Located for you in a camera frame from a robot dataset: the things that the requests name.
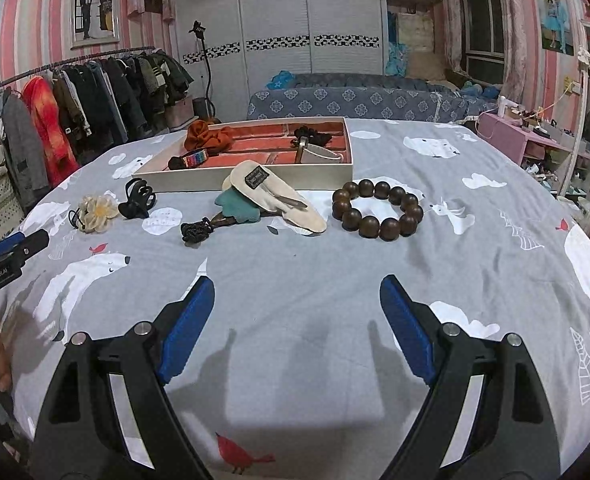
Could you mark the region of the brick pattern tray box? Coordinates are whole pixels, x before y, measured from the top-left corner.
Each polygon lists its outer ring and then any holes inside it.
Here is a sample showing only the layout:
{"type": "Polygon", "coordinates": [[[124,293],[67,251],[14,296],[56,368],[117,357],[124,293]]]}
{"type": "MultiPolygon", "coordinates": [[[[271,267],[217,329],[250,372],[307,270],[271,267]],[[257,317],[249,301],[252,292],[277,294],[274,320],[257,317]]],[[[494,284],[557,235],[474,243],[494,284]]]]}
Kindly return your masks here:
{"type": "Polygon", "coordinates": [[[219,191],[224,179],[244,160],[259,162],[296,190],[331,191],[353,176],[353,157],[350,135],[344,118],[305,117],[260,119],[249,122],[209,124],[213,129],[227,128],[232,148],[208,160],[197,168],[169,170],[172,156],[186,153],[184,139],[179,139],[152,156],[135,175],[146,180],[157,192],[219,191]],[[342,164],[296,164],[296,150],[292,147],[295,130],[308,126],[319,132],[331,133],[333,140],[327,148],[344,156],[342,164]]]}

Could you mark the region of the red orange coat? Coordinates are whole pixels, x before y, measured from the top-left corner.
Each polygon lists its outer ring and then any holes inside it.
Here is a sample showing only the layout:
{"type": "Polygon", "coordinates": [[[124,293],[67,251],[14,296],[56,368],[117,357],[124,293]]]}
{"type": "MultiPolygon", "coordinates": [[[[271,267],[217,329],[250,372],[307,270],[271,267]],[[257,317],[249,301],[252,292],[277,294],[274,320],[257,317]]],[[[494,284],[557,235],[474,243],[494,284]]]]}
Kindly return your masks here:
{"type": "Polygon", "coordinates": [[[46,174],[53,188],[79,169],[66,134],[58,121],[58,106],[51,87],[41,77],[33,77],[22,90],[33,125],[40,136],[46,174]]]}

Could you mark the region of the blue patterned bed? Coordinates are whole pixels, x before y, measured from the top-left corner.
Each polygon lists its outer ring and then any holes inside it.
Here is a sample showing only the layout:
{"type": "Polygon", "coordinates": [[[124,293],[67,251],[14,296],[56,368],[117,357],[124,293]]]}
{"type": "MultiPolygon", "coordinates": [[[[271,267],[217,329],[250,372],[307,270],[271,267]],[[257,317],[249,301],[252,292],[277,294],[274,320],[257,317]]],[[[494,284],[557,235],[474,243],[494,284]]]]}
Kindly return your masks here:
{"type": "Polygon", "coordinates": [[[247,118],[342,116],[410,122],[458,122],[496,109],[496,101],[423,79],[365,74],[297,74],[283,88],[249,100],[247,118]]]}

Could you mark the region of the black rhinestone hair claw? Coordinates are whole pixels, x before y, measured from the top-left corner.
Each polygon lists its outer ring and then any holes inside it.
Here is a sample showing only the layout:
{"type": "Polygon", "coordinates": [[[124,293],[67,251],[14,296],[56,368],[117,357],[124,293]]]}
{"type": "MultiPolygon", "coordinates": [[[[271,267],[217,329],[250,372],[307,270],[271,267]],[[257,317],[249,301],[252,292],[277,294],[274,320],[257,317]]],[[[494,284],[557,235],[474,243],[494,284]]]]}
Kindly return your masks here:
{"type": "Polygon", "coordinates": [[[172,156],[168,160],[169,170],[193,169],[202,166],[208,160],[206,148],[188,152],[181,156],[172,156]]]}

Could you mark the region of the orange fabric scrunchie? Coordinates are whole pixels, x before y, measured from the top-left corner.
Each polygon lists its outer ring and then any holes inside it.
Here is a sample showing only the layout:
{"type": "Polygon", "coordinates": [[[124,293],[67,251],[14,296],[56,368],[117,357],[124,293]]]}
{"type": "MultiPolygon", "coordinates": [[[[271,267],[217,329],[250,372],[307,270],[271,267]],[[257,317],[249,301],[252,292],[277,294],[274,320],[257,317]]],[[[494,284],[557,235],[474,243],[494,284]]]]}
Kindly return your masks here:
{"type": "Polygon", "coordinates": [[[232,144],[227,128],[213,129],[201,119],[188,126],[183,143],[185,151],[205,150],[209,157],[229,151],[232,144]]]}

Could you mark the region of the grey polar bear bedsheet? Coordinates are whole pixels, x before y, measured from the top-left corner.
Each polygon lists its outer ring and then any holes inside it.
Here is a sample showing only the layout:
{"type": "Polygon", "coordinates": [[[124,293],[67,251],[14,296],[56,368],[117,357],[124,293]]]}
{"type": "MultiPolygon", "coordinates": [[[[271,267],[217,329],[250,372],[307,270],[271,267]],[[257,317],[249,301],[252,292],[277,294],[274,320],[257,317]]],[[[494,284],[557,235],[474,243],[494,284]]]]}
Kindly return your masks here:
{"type": "Polygon", "coordinates": [[[523,337],[554,416],[560,463],[590,442],[590,238],[533,177],[461,127],[351,119],[356,179],[415,194],[417,232],[386,243],[328,222],[308,235],[279,218],[218,229],[197,246],[180,226],[212,216],[214,194],[158,196],[145,220],[84,234],[68,214],[86,196],[123,198],[129,179],[174,142],[113,148],[83,167],[22,229],[51,240],[0,291],[15,415],[33,432],[69,337],[124,333],[182,298],[196,278],[216,304],[168,395],[203,460],[217,436],[274,462],[255,474],[375,479],[426,396],[380,308],[395,275],[412,299],[472,336],[523,337]]]}

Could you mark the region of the wall poster blue dress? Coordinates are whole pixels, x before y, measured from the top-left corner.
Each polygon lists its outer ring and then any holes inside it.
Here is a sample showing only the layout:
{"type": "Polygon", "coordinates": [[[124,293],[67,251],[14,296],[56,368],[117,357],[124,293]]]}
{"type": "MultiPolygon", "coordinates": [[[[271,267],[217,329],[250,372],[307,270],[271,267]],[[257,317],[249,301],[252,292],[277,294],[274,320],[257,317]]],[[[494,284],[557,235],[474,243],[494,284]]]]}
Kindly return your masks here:
{"type": "Polygon", "coordinates": [[[573,56],[575,46],[567,0],[536,1],[542,48],[573,56]]]}

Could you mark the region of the black bow grey clip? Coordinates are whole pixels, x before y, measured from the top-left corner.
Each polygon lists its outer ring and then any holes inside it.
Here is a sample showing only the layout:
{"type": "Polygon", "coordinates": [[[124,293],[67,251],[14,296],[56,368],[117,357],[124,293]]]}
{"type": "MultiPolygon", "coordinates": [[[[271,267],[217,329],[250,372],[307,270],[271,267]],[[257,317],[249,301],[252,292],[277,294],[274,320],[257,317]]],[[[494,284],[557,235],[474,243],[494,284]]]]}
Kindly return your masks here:
{"type": "Polygon", "coordinates": [[[342,164],[344,156],[327,148],[333,136],[308,126],[300,126],[294,132],[292,147],[296,150],[296,164],[342,164]]]}

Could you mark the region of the small black hair claw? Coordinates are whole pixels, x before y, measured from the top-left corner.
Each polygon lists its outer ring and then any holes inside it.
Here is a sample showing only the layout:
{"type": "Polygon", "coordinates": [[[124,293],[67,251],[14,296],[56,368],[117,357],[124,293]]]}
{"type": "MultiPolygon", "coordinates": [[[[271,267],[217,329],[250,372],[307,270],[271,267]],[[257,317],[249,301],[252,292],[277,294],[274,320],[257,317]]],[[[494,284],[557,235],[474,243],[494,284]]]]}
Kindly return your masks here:
{"type": "Polygon", "coordinates": [[[118,204],[118,212],[126,219],[147,219],[156,202],[156,193],[147,181],[133,178],[126,184],[126,200],[118,204]]]}

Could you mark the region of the framed wedding photo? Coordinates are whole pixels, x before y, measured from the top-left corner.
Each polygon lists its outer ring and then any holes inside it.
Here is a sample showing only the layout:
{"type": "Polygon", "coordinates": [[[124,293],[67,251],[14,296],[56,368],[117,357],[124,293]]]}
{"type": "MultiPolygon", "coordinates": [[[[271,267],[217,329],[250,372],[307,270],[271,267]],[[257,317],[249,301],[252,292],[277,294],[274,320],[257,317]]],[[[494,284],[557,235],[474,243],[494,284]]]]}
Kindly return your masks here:
{"type": "Polygon", "coordinates": [[[74,50],[120,39],[118,0],[72,0],[71,19],[74,50]]]}

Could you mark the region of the window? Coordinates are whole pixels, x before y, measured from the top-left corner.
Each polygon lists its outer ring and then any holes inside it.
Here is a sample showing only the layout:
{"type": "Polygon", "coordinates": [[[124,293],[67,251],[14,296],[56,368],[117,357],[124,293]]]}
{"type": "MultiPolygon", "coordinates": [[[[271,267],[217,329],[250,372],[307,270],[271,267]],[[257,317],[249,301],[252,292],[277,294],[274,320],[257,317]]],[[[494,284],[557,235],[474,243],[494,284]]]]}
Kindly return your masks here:
{"type": "Polygon", "coordinates": [[[484,84],[503,84],[504,39],[501,0],[462,0],[464,70],[484,84]]]}

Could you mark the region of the grey coat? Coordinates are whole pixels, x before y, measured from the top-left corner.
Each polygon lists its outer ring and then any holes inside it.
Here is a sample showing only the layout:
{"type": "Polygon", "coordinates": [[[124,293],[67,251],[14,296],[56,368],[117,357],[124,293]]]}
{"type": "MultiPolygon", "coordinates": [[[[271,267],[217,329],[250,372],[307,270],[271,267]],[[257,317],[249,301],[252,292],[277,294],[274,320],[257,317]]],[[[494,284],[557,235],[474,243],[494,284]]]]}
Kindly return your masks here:
{"type": "Polygon", "coordinates": [[[17,92],[2,94],[1,118],[22,206],[31,209],[50,190],[43,145],[29,110],[17,92]]]}

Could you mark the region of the clothes rack with clothes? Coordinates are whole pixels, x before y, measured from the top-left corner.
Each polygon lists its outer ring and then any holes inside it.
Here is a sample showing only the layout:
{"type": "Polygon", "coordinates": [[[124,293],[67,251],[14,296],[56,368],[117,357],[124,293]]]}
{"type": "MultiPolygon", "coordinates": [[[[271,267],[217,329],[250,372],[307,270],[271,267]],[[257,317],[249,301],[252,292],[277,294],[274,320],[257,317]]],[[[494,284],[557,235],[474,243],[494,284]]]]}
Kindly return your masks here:
{"type": "Polygon", "coordinates": [[[194,116],[190,96],[193,78],[161,49],[119,49],[105,55],[79,56],[1,81],[0,142],[10,183],[21,205],[1,118],[2,94],[10,88],[22,99],[26,83],[37,76],[53,91],[60,128],[79,169],[111,148],[179,128],[194,116]]]}

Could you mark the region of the beige teal hair clip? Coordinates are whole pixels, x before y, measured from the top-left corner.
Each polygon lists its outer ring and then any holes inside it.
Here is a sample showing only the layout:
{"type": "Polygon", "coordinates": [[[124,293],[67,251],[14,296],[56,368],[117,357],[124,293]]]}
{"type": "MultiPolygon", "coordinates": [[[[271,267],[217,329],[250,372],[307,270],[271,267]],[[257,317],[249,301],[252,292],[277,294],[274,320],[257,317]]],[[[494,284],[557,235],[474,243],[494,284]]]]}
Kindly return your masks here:
{"type": "Polygon", "coordinates": [[[315,206],[274,172],[252,160],[244,160],[233,168],[214,203],[219,207],[214,217],[181,224],[185,244],[199,244],[215,229],[257,223],[268,217],[281,217],[313,234],[326,230],[326,220],[315,206]]]}

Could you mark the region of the white wardrobe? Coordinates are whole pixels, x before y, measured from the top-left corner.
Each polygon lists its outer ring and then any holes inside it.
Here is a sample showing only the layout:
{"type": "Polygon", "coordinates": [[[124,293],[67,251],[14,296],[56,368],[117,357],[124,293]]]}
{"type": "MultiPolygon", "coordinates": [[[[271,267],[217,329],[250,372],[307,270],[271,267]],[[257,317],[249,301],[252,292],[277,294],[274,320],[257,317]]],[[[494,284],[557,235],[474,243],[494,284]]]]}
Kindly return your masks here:
{"type": "Polygon", "coordinates": [[[180,60],[224,122],[282,70],[381,75],[387,0],[174,0],[180,60]]]}

